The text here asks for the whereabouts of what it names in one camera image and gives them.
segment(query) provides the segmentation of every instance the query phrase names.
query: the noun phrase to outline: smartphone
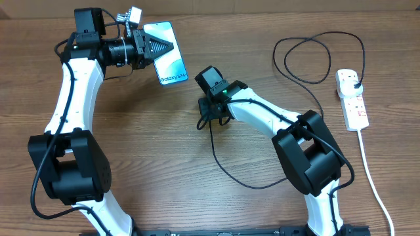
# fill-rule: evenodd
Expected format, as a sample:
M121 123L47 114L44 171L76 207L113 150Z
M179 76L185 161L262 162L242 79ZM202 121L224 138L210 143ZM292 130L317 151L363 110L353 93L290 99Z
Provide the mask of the smartphone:
M161 85L186 81L188 74L170 22L151 23L143 26L144 32L173 43L173 50L155 59L155 69Z

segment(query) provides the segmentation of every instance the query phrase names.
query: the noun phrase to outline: plug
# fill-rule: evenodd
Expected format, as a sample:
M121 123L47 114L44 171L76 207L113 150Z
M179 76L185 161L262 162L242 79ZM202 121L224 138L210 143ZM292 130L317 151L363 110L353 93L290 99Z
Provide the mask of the plug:
M335 74L337 92L340 98L351 98L363 93L357 73L352 69L339 69Z

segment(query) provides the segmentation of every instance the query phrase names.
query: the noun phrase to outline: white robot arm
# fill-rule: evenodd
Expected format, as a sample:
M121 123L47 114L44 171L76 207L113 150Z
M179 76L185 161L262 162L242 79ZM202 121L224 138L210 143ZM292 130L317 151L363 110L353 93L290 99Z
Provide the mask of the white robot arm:
M343 220L339 215L337 192L333 193L334 198L332 200L334 218L331 214L329 194L339 184L338 177L341 175L339 169L342 164L337 158L333 158L331 151L327 153L315 151L315 149L318 149L317 144L314 144L305 152L300 150L299 153L297 147L304 142L305 137L298 134L297 130L293 130L291 124L300 123L312 132L317 132L317 129L311 127L311 125L324 124L324 127L322 125L318 127L324 128L324 130L319 131L324 132L325 137L331 140L332 136L327 134L329 131L325 123L319 119L319 115L312 112L311 115L306 113L302 116L299 113L279 108L256 95L251 88L240 81L228 84L222 78L220 72L211 66L202 71L196 77L196 81L207 95L206 98L199 100L203 120L229 117L243 121L271 138L286 176L300 192L304 193L308 208L308 228L317 236L335 235L334 219L337 222L338 229L343 226ZM330 142L337 146L333 139ZM299 160L300 157L303 157L302 162L289 163ZM330 165L333 170L328 170L328 166L324 167L326 169L317 166L319 165L316 163L317 161L335 162L335 164Z
M76 9L77 32L60 43L67 42L63 53L57 51L60 44L56 47L63 63L63 83L56 109L45 133L31 136L28 143L37 169L31 206L44 219L80 210L99 235L135 236L138 230L133 219L124 213L110 191L110 164L92 135L96 95L107 66L129 64L133 70L142 69L174 46L136 29L141 13L136 7L114 19L116 24L125 24L125 39L119 36L102 39L106 34L102 11L107 12L98 8ZM74 153L75 160L58 161L57 157L65 153ZM51 199L60 199L73 209L52 216L40 213L35 205L38 179Z
M243 99L252 99L258 102L262 102L277 113L284 115L287 119L294 122L297 121L297 116L300 115L299 113L287 111L271 104L270 102L256 95L251 88L241 89L232 95L232 100ZM267 109L254 103L229 103L228 109L234 119L243 121L248 125L255 127L269 138L273 138L275 135L277 135L277 132L280 129L286 130L290 127L289 123L282 121L279 117L275 116ZM303 142L303 138L298 141L299 144ZM331 210L329 205L329 193L333 188L337 187L338 184L338 180L331 181L321 190L321 194L316 197L313 196L313 194L304 195L306 207L308 208L308 227L317 236L332 236L335 234L333 218L331 217ZM337 227L340 229L343 225L343 220L339 214L337 192L334 193L334 196L333 207L335 220L337 221Z

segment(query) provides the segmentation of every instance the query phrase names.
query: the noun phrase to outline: power strip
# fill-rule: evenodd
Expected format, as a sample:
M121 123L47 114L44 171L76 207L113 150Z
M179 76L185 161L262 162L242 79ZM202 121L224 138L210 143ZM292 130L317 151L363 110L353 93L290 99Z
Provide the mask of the power strip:
M340 69L335 78L347 130L357 131L368 127L368 115L362 96L363 86L353 86L359 82L357 73L351 69Z
M390 235L394 236L394 224L392 223L391 217L385 208L385 205L382 203L378 192L376 191L375 184L373 184L373 180L370 175L368 162L366 161L366 154L362 140L362 129L369 126L369 121L362 96L363 89L354 88L353 84L358 82L358 77L357 73L351 69L340 69L335 74L335 78L337 80L337 92L340 96L346 128L348 131L357 131L360 152L362 154L363 166L365 168L367 180L369 180L373 194L387 217Z
M340 98L344 121L348 131L362 130L369 126L368 115L362 95Z

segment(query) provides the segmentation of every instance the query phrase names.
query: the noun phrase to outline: wooden table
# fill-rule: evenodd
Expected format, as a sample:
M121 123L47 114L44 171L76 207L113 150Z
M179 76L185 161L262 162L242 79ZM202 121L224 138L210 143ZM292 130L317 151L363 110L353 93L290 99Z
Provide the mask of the wooden table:
M365 101L370 126L363 130L366 155L377 190L397 235L418 235L420 221L420 15L418 12L335 12L145 17L169 20L176 31L190 79L163 87L153 66L126 79L105 81L96 99L93 133L112 166L112 191L142 229L249 229L303 225L305 201L289 182L265 190L233 182L216 165L208 128L196 130L198 98L194 77L217 66L229 81L247 83L272 103L298 112L317 111L313 99L273 67L274 43L284 37L341 30L366 46ZM77 235L93 230L80 213L42 220L30 208L35 168L27 151L31 135L42 134L53 114L62 82L57 42L75 29L74 19L0 21L0 235ZM108 35L115 34L114 29ZM360 157L355 132L345 129L334 73L361 71L358 42L346 35L319 38L331 50L331 75L308 86L319 98L325 122L356 180L339 191L347 224L369 225L387 235ZM296 42L278 48L278 61ZM319 79L327 54L315 43L289 57L292 71ZM129 68L110 68L107 76ZM262 186L284 177L271 141L239 122L214 127L220 162L246 184ZM342 168L342 182L349 173ZM51 214L68 208L50 200L42 187L37 205Z

